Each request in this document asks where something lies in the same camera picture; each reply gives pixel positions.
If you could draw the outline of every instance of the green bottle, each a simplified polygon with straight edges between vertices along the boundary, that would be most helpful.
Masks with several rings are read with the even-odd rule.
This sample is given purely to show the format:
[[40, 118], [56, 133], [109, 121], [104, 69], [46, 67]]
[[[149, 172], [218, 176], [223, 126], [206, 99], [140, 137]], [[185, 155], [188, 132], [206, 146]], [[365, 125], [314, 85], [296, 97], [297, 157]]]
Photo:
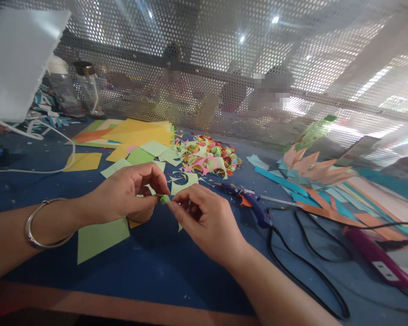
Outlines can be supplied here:
[[323, 120], [312, 123], [304, 133], [296, 140], [295, 150], [309, 148], [317, 140], [324, 137], [331, 131], [331, 125], [337, 117], [335, 115], [327, 115]]

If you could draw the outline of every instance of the pink device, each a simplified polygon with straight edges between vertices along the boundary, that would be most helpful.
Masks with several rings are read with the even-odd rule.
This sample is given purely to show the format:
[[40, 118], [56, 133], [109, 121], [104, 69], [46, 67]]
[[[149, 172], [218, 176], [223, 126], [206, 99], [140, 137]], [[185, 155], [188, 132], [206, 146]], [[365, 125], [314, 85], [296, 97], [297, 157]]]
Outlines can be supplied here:
[[388, 284], [398, 288], [408, 288], [408, 268], [399, 266], [376, 243], [376, 241], [386, 241], [384, 237], [372, 230], [360, 229], [348, 229], [344, 234]]

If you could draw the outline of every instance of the hand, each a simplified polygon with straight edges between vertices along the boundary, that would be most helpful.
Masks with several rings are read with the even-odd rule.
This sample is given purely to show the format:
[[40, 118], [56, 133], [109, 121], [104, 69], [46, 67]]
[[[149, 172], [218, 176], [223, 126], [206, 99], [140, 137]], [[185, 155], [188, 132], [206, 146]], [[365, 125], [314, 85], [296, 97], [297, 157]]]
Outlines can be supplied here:
[[194, 184], [176, 194], [169, 208], [192, 240], [215, 262], [227, 269], [242, 262], [249, 245], [225, 198]]
[[136, 216], [136, 221], [147, 221], [158, 196], [152, 196], [146, 185], [157, 194], [169, 195], [165, 175], [155, 163], [145, 163], [116, 171], [94, 191], [78, 198], [81, 225], [101, 224], [117, 220], [125, 215]]

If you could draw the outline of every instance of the left hand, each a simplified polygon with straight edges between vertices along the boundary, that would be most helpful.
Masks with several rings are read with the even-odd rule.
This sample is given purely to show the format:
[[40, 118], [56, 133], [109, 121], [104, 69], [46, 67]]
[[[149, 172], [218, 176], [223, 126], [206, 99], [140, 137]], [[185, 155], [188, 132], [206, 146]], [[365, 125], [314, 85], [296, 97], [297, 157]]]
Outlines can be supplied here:
[[136, 216], [138, 222], [147, 221], [159, 197], [152, 196], [146, 185], [157, 194], [170, 194], [165, 175], [153, 162], [115, 172], [94, 191], [77, 199], [82, 212], [80, 225], [107, 223], [125, 215], [132, 219]]

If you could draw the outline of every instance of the plastic bottle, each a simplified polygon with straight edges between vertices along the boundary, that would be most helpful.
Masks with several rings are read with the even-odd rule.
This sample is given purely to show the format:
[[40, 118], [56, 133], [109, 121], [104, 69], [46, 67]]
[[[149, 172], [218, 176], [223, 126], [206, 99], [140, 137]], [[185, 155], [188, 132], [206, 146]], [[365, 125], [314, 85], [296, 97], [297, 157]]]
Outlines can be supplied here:
[[295, 150], [309, 148], [317, 140], [324, 137], [330, 132], [331, 125], [336, 119], [335, 115], [327, 115], [323, 120], [313, 122], [295, 141]]
[[98, 77], [95, 73], [92, 63], [87, 61], [73, 62], [76, 69], [78, 82], [85, 96], [85, 102], [89, 114], [94, 119], [105, 119], [106, 114], [103, 111], [103, 99], [101, 97], [101, 88], [98, 83]]
[[50, 58], [47, 75], [50, 80], [62, 110], [67, 115], [83, 117], [86, 112], [78, 100], [77, 91], [73, 87], [73, 79], [68, 72], [68, 64], [61, 58], [53, 55]]

